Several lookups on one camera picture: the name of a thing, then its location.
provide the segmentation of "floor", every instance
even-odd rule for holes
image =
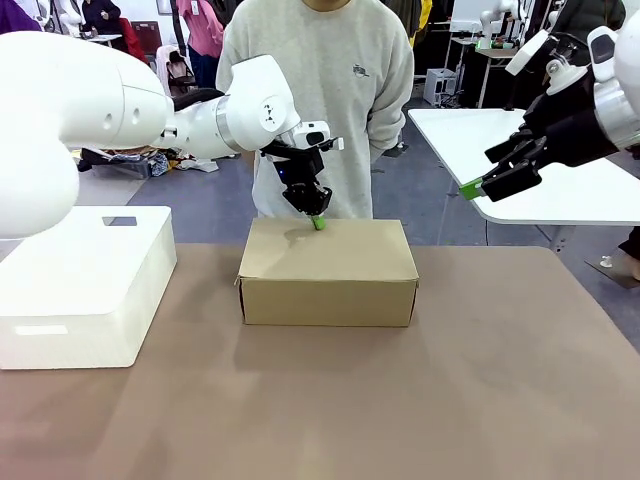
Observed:
[[[399,218],[412,245],[436,243],[450,177],[417,129],[407,122],[409,149],[399,158],[382,158],[373,168],[375,215]],[[626,154],[614,161],[635,175],[640,162]],[[177,242],[242,244],[255,210],[252,177],[241,160],[222,160],[220,170],[206,174],[174,171],[146,182],[124,174],[82,174],[80,204],[169,205]],[[640,350],[640,289],[625,290],[585,263],[609,255],[626,238],[628,228],[579,227],[561,259],[608,312],[626,338]],[[533,226],[486,224],[461,198],[450,203],[444,224],[445,245],[548,245]],[[0,243],[0,259],[9,247]]]

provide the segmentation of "white box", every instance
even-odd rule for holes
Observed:
[[[75,207],[0,263],[0,368],[133,365],[175,265],[169,208]]]
[[[430,68],[424,83],[423,98],[434,107],[456,93],[457,76],[447,68]]]

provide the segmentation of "tabletop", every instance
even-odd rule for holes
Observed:
[[[115,39],[121,38],[121,37],[122,37],[122,35],[118,35],[118,34],[98,35],[97,37],[87,38],[87,40],[89,40],[90,42],[104,43],[104,42],[111,42],[112,40],[115,40]]]
[[[513,58],[518,53],[518,50],[515,48],[487,48],[487,49],[477,49],[480,55],[484,55],[485,57],[492,58],[494,60],[501,60],[504,58]]]
[[[0,373],[0,478],[637,479],[640,359],[560,261],[413,252],[408,329],[256,327],[242,249],[178,245],[132,368]]]
[[[522,110],[422,109],[409,116],[458,185],[493,168],[485,150],[523,123]],[[500,202],[473,200],[495,223],[533,225],[640,225],[640,180],[600,159],[578,168],[551,164],[542,184]]]

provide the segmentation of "brown cardboard box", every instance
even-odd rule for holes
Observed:
[[[256,219],[242,257],[249,325],[406,327],[418,272],[397,220]]]

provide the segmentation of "person in pink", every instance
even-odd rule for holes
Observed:
[[[215,88],[224,28],[207,0],[177,0],[177,6],[189,27],[189,58],[196,84]]]

